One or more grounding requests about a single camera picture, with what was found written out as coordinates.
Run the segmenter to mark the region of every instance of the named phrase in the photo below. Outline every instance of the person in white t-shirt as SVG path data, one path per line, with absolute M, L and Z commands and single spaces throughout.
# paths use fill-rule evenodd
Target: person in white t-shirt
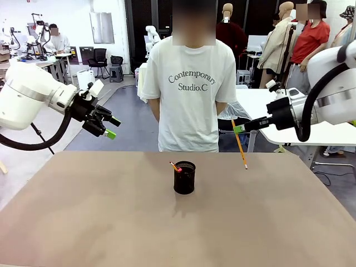
M 50 25 L 50 31 L 51 39 L 44 46 L 46 51 L 50 53 L 56 52 L 57 54 L 70 53 L 71 45 L 69 44 L 67 36 L 62 33 L 59 33 L 58 27 L 55 24 Z
M 206 45 L 215 30 L 215 5 L 177 1 L 172 37 L 150 53 L 141 97 L 159 122 L 160 151 L 219 152 L 217 116 L 236 101 L 236 67 L 227 45 L 215 38 Z

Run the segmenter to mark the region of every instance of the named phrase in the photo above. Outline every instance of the white wall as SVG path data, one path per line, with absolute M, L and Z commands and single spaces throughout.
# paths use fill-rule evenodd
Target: white wall
M 347 20 L 340 17 L 348 6 L 355 6 L 356 0 L 325 0 L 328 3 L 327 19 L 330 25 L 329 45 L 334 41 L 336 34 L 347 24 Z
M 115 44 L 94 44 L 91 31 L 90 11 L 111 12 Z M 0 0 L 0 22 L 7 19 L 16 31 L 27 33 L 26 25 L 32 21 L 31 13 L 43 14 L 43 20 L 58 25 L 71 46 L 77 47 L 78 59 L 81 62 L 79 46 L 106 48 L 107 58 L 121 56 L 124 58 L 123 71 L 129 73 L 129 52 L 124 0 Z M 88 68 L 73 66 L 74 72 Z

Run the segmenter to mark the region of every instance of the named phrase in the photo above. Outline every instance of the beige coat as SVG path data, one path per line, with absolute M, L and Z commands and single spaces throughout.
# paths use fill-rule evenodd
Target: beige coat
M 348 30 L 352 28 L 352 23 L 348 25 L 346 28 L 342 29 L 338 35 L 336 35 L 334 42 L 332 43 L 331 47 L 337 47 L 343 45 L 341 42 L 344 39 L 345 34 Z
M 279 22 L 272 33 L 269 34 L 266 42 L 265 49 L 258 64 L 258 68 L 270 68 L 275 73 L 281 73 L 284 52 L 288 43 L 289 29 L 288 25 L 292 18 L 288 17 Z M 286 66 L 288 65 L 289 58 L 293 49 L 295 38 L 295 31 L 291 39 L 291 46 L 289 48 L 289 56 L 287 58 Z

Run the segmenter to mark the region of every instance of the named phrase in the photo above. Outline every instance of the black chair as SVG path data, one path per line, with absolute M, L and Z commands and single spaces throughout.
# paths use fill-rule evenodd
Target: black chair
M 107 70 L 107 58 L 106 58 L 106 49 L 105 48 L 95 48 L 94 49 L 94 58 L 90 58 L 88 60 L 89 67 L 91 68 L 98 68 L 98 74 L 95 78 L 99 78 L 99 68 L 101 70 L 101 78 L 108 79 L 110 77 L 110 73 Z M 108 77 L 104 78 L 102 68 L 105 68 Z

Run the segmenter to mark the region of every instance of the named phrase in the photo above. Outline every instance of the dark red sweater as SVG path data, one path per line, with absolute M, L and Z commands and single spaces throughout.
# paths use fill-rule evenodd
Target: dark red sweater
M 235 58 L 238 58 L 244 49 L 247 47 L 247 36 L 241 27 L 234 23 L 219 22 L 216 25 L 216 39 L 228 45 Z

